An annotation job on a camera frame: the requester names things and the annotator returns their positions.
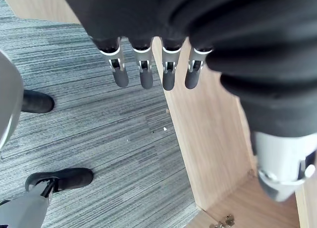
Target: gray trouser leg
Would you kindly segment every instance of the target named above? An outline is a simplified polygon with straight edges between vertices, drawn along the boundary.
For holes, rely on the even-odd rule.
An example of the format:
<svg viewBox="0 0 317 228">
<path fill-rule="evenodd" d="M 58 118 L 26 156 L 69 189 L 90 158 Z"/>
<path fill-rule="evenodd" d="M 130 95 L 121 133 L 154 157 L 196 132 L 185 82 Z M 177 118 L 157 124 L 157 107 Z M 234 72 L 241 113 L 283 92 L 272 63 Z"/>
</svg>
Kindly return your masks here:
<svg viewBox="0 0 317 228">
<path fill-rule="evenodd" d="M 0 226 L 8 228 L 40 228 L 48 209 L 52 191 L 49 197 L 44 197 L 49 182 L 41 182 L 24 196 L 0 206 Z"/>
</svg>

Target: metal hinge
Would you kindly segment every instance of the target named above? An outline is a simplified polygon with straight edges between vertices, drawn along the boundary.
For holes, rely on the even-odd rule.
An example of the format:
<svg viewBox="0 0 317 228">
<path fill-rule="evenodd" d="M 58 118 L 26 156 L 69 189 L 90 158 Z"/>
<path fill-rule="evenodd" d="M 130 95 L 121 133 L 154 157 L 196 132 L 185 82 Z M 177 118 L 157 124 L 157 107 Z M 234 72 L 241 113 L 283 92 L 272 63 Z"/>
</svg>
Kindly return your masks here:
<svg viewBox="0 0 317 228">
<path fill-rule="evenodd" d="M 234 226 L 234 216 L 228 215 L 223 218 L 217 225 L 210 225 L 210 228 L 231 228 Z"/>
</svg>

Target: striped carpet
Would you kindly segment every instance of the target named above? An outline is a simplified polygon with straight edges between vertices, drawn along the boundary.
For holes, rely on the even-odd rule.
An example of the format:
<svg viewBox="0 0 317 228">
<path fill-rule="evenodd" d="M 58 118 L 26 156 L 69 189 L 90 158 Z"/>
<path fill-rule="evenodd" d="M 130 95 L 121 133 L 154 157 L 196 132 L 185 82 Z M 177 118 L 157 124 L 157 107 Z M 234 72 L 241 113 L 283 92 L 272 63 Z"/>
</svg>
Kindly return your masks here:
<svg viewBox="0 0 317 228">
<path fill-rule="evenodd" d="M 0 151 L 0 201 L 22 195 L 31 173 L 87 167 L 95 172 L 93 183 L 55 194 L 42 227 L 180 228 L 194 217 L 158 73 L 154 87 L 142 89 L 126 40 L 125 89 L 80 25 L 18 19 L 4 0 L 0 48 L 26 89 L 56 100 L 51 113 L 22 113 Z"/>
</svg>

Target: black shoe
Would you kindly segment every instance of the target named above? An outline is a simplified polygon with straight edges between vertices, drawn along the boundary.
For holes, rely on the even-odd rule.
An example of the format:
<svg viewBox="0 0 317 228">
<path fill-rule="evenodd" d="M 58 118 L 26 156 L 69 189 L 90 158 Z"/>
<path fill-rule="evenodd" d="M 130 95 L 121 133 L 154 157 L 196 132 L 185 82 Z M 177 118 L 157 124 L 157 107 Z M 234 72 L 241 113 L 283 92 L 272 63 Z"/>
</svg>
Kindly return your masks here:
<svg viewBox="0 0 317 228">
<path fill-rule="evenodd" d="M 56 172 L 31 174 L 25 182 L 25 190 L 28 192 L 30 185 L 37 185 L 41 181 L 55 180 L 53 192 L 65 189 L 74 189 L 87 186 L 94 179 L 94 173 L 86 168 L 69 168 Z"/>
</svg>

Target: robotic hand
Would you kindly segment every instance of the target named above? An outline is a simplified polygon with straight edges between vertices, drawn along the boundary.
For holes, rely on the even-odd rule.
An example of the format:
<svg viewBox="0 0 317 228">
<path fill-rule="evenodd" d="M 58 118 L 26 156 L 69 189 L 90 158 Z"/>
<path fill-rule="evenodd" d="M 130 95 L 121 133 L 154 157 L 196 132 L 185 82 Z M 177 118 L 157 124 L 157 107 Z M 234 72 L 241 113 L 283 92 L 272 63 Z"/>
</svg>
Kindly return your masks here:
<svg viewBox="0 0 317 228">
<path fill-rule="evenodd" d="M 129 82 L 121 36 L 134 48 L 146 89 L 153 84 L 151 39 L 161 37 L 168 91 L 189 37 L 186 87 L 196 86 L 205 60 L 222 73 L 222 85 L 240 98 L 260 184 L 272 199 L 287 199 L 315 172 L 317 0 L 66 1 L 120 87 Z"/>
</svg>

